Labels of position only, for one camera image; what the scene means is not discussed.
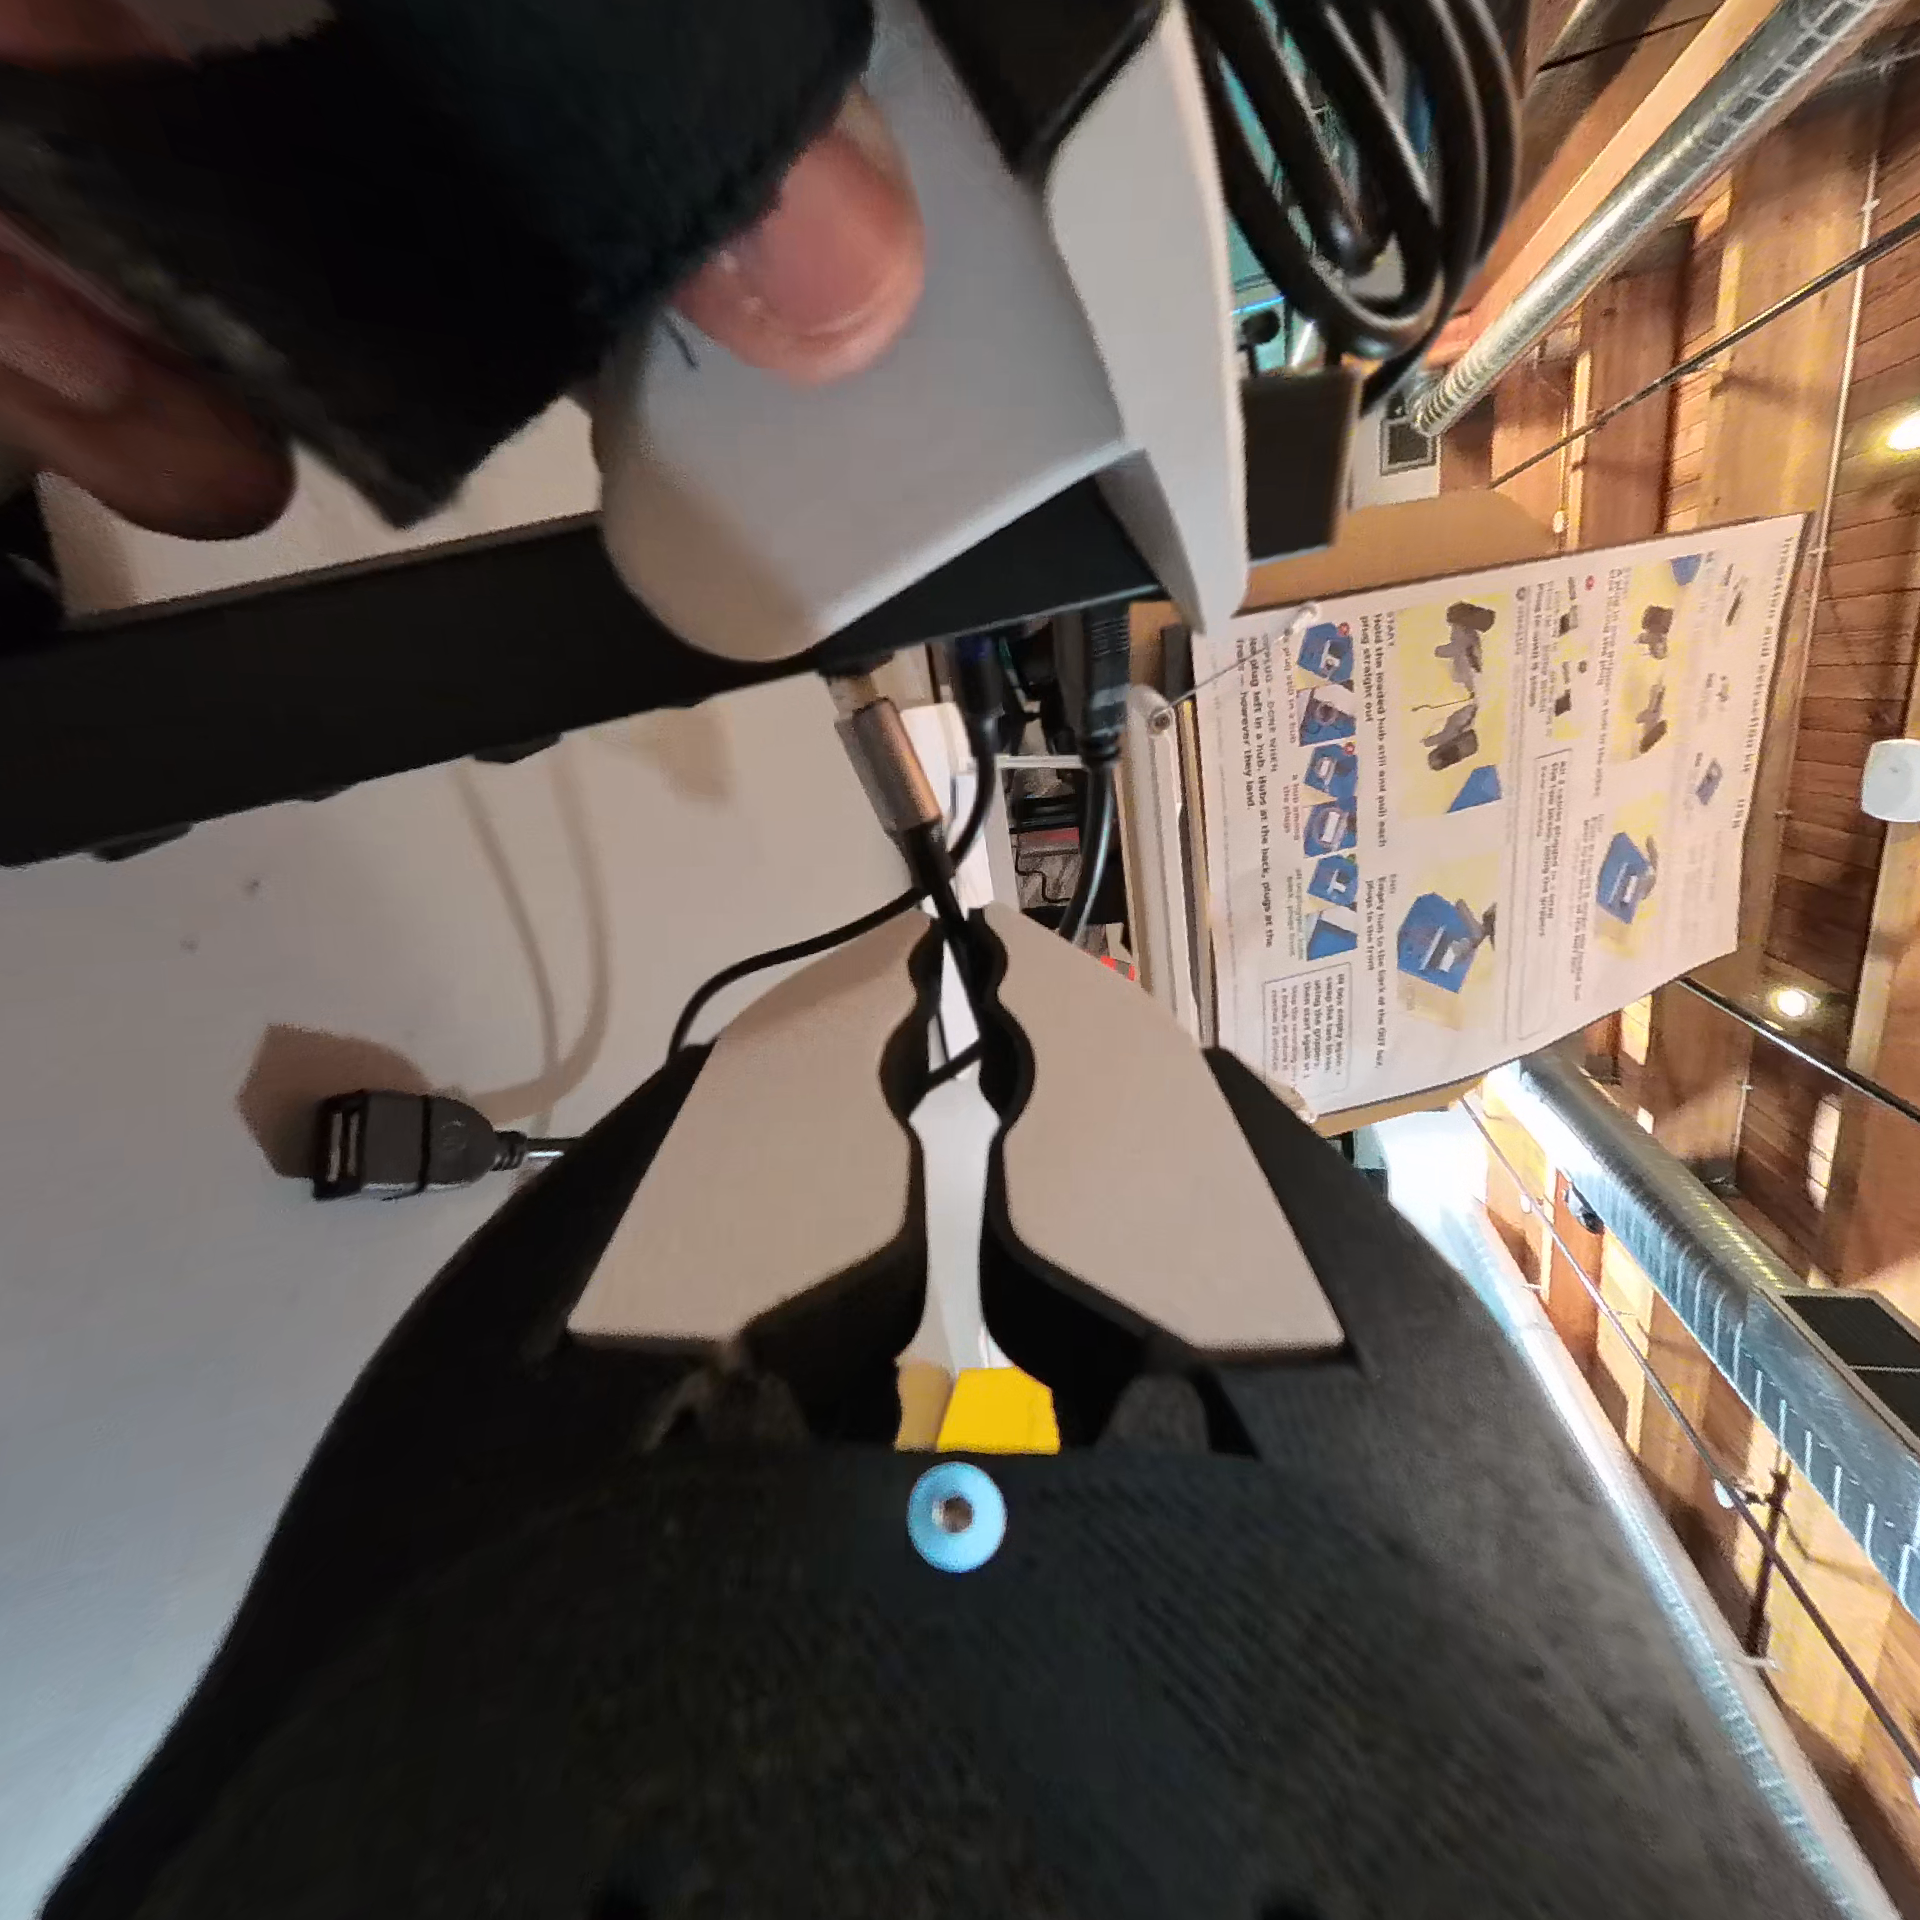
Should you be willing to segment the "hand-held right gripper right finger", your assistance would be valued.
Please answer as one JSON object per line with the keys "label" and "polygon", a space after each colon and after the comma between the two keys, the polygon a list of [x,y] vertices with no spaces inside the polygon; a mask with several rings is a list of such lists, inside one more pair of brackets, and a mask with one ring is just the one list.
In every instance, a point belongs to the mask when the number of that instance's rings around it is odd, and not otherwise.
{"label": "hand-held right gripper right finger", "polygon": [[1206,1361],[1337,1354],[1337,1314],[1194,1037],[1008,906],[983,933],[1009,1023],[998,1187],[1015,1252]]}

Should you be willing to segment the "silver duct with vent grille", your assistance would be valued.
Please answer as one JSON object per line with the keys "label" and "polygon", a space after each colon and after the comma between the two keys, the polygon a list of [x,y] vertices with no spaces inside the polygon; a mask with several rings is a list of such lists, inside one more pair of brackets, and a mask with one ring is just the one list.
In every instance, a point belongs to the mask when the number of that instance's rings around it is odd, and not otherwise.
{"label": "silver duct with vent grille", "polygon": [[1877,1291],[1801,1282],[1694,1171],[1554,1051],[1487,1082],[1719,1377],[1918,1614],[1918,1332]]}

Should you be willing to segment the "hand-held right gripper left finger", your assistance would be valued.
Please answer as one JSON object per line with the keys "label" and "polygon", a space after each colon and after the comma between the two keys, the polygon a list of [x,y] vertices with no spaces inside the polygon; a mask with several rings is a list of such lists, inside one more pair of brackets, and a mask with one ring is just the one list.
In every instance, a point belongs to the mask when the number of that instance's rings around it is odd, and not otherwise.
{"label": "hand-held right gripper left finger", "polygon": [[566,1330],[719,1348],[823,1327],[900,1354],[928,1307],[922,1155],[910,1099],[934,919],[908,913],[733,1017],[617,1221]]}

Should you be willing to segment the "white desk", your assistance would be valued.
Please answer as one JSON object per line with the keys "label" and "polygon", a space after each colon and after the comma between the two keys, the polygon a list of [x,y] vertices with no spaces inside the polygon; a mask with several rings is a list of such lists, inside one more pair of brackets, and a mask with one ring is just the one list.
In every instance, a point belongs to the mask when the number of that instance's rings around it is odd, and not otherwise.
{"label": "white desk", "polygon": [[512,1187],[311,1202],[330,1090],[575,1135],[713,972],[903,885],[816,678],[5,873],[5,1916],[216,1647],[319,1433]]}

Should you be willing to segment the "person's left hand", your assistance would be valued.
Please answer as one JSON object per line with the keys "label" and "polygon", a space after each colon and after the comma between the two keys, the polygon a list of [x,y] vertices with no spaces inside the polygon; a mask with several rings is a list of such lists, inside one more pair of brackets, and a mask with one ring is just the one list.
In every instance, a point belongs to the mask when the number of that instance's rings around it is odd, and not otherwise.
{"label": "person's left hand", "polygon": [[5,5],[5,447],[184,539],[416,523],[623,330],[850,377],[922,300],[873,5]]}

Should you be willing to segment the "silver ventilation duct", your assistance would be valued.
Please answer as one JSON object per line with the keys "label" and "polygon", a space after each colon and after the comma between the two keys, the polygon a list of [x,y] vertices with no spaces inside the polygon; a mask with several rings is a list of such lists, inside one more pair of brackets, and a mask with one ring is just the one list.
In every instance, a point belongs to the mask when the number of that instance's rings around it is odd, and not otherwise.
{"label": "silver ventilation duct", "polygon": [[1902,9],[1719,7],[1477,302],[1472,334],[1446,370],[1407,394],[1409,427],[1445,436],[1572,307]]}

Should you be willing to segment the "yellow block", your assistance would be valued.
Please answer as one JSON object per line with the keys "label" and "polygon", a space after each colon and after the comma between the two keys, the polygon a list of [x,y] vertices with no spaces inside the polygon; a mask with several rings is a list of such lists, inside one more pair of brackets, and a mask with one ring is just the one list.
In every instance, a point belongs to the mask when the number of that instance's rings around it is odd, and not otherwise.
{"label": "yellow block", "polygon": [[1063,1449],[1044,1383],[1016,1366],[966,1366],[905,1361],[895,1377],[903,1453],[1054,1455]]}

